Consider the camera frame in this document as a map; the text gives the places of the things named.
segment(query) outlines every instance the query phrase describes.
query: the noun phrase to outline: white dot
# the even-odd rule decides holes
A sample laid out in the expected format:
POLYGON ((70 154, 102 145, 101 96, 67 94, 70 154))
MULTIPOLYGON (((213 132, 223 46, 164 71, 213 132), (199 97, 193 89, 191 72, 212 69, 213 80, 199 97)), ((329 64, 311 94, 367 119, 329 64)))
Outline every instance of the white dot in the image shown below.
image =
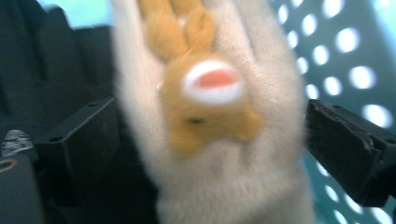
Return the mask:
POLYGON ((330 176, 327 170, 317 161, 317 167, 320 173, 324 176, 330 176))
POLYGON ((289 10, 288 10, 288 7, 286 6, 286 5, 282 5, 280 8, 279 8, 279 11, 277 12, 277 20, 280 22, 280 23, 285 23, 285 21, 288 19, 288 16, 289 16, 289 10))
POLYGON ((365 105, 362 114, 366 119, 382 128, 388 128, 393 123, 392 115, 382 105, 365 105))
POLYGON ((338 212, 337 210, 334 210, 334 215, 340 224, 347 224, 346 218, 340 212, 338 212))
POLYGON ((376 82, 375 72, 367 66, 354 67, 348 75, 349 81, 358 89, 370 89, 376 82))
POLYGON ((322 5, 323 15, 331 18, 343 10, 344 0, 325 0, 322 5))
POLYGON ((392 224, 392 218, 380 208, 371 208, 374 218, 381 224, 392 224))
POLYGON ((303 32, 312 35, 318 27, 318 21, 314 14, 309 14, 303 19, 303 32))
POLYGON ((288 33, 288 43, 289 46, 294 49, 298 45, 298 35, 295 31, 290 31, 288 33))
POLYGON ((304 0, 291 0, 294 7, 299 7, 304 0))
POLYGON ((335 46, 341 53, 356 49, 361 43, 361 36, 355 28, 346 28, 335 37, 335 46))
POLYGON ((335 190, 332 189, 332 187, 330 187, 330 186, 325 186, 324 188, 326 189, 326 193, 327 193, 327 195, 329 195, 329 198, 331 198, 333 201, 338 203, 339 199, 338 199, 338 195, 335 192, 335 190))
POLYGON ((305 87, 305 92, 309 99, 318 99, 319 98, 318 88, 313 84, 307 85, 305 87))
POLYGON ((343 86, 338 78, 327 77, 324 79, 324 89, 329 95, 339 95, 343 91, 343 86))
POLYGON ((323 65, 329 61, 329 50, 324 45, 317 46, 314 48, 313 58, 317 65, 323 65))
POLYGON ((297 66, 300 71, 300 74, 305 74, 306 72, 308 72, 309 65, 308 65, 308 61, 306 60, 306 58, 301 57, 301 58, 297 59, 297 66))
POLYGON ((353 202, 353 200, 347 194, 345 195, 345 199, 347 205, 349 205, 353 211, 363 215, 363 209, 357 203, 353 202))

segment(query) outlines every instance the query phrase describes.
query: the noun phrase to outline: stuffed animal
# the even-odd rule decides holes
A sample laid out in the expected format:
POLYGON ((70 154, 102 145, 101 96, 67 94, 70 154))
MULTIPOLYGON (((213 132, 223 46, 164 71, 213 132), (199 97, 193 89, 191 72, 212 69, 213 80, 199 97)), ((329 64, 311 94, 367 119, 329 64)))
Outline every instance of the stuffed animal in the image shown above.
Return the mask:
POLYGON ((193 155, 221 137, 254 137, 262 118, 252 108, 238 70, 211 52, 215 23, 200 0, 139 3, 148 45, 168 63, 160 91, 176 152, 193 155))
MULTIPOLYGON (((146 1, 142 0, 140 5, 137 0, 112 1, 114 55, 118 69, 116 94, 144 168, 159 190, 156 209, 160 222, 314 223, 310 189, 301 167, 305 133, 303 82, 268 2, 202 0, 202 5, 210 13, 201 12, 201 15, 205 14, 207 16, 204 18, 212 19, 204 19, 206 22, 201 24, 208 24, 211 20, 216 24, 216 31, 209 32, 213 32, 212 50, 216 55, 223 55, 205 58, 204 61, 211 69, 221 67, 227 71, 225 74, 230 75, 221 75, 219 77, 222 78, 216 81, 213 81, 216 78, 206 80, 204 76, 198 83, 190 81, 191 79, 180 80, 187 80, 186 87, 197 85, 198 88, 228 86, 242 80, 243 94, 238 99, 248 100, 245 101, 247 103, 241 103, 238 110, 245 108, 245 111, 249 111, 249 108, 254 108, 250 111, 257 113, 259 119, 263 119, 263 124, 259 125, 260 128, 249 140, 240 141, 236 135, 218 135, 202 141, 199 149, 187 149, 187 152, 183 149, 175 151, 176 147, 169 141, 173 121, 168 117, 164 88, 174 88, 175 92, 170 91, 169 94, 186 97, 189 104, 195 102, 196 105, 191 106, 191 109, 212 105, 205 101, 202 103, 202 99, 187 93, 194 88, 187 88, 186 92, 182 89, 180 92, 179 88, 172 87, 175 83, 169 85, 164 82, 169 74, 178 73, 183 77, 194 74, 193 64, 200 60, 186 61, 186 64, 177 66, 179 68, 175 73, 172 72, 171 63, 173 60, 182 60, 180 52, 186 51, 181 48, 174 56, 160 58, 161 54, 157 51, 154 53, 154 48, 149 47, 148 22, 154 20, 149 17, 153 15, 152 11, 157 10, 158 13, 173 18, 171 21, 176 32, 186 34, 189 22, 195 21, 193 11, 205 10, 203 7, 193 7, 193 10, 183 5, 178 7, 175 2, 169 5, 166 1, 157 2, 155 10, 145 10, 149 7, 144 7, 143 3, 146 1), (162 83, 161 94, 157 91, 159 83, 162 83)), ((172 25, 161 24, 159 29, 153 30, 166 34, 172 25)), ((181 41, 181 46, 189 46, 183 44, 183 38, 181 41)), ((187 53, 185 58, 202 54, 211 53, 187 53)), ((205 70, 204 67, 198 66, 200 71, 205 70)), ((192 114, 194 117, 179 119, 185 120, 186 125, 191 122, 191 125, 198 123, 199 126, 203 118, 195 116, 203 114, 205 113, 192 114)))

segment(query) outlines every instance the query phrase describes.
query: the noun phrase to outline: orange plush toy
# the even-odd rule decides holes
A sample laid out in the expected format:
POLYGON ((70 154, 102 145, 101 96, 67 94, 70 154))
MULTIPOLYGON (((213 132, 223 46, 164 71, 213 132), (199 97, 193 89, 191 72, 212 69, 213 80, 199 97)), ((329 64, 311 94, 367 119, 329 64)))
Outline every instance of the orange plush toy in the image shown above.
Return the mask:
POLYGON ((226 57, 211 51, 212 14, 200 0, 139 0, 146 40, 165 61, 160 92, 170 146, 193 155, 218 138, 249 140, 262 126, 245 80, 226 57))

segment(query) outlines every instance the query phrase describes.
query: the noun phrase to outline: black bracket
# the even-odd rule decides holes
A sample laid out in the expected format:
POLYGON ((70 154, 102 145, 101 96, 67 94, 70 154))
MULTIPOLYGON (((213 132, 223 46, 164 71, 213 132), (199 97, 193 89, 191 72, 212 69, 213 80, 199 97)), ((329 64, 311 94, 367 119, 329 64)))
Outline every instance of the black bracket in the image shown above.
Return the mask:
POLYGON ((310 100, 308 149, 361 206, 396 195, 396 135, 339 105, 310 100))

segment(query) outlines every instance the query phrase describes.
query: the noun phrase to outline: plush toy face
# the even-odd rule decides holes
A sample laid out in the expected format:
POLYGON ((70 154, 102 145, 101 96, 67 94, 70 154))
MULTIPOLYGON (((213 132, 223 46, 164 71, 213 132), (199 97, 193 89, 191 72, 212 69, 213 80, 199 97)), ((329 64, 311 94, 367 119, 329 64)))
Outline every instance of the plush toy face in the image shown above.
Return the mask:
POLYGON ((245 81, 216 54, 171 62, 161 93, 171 145, 182 154, 193 154, 219 137, 248 140, 262 125, 249 106, 245 81))

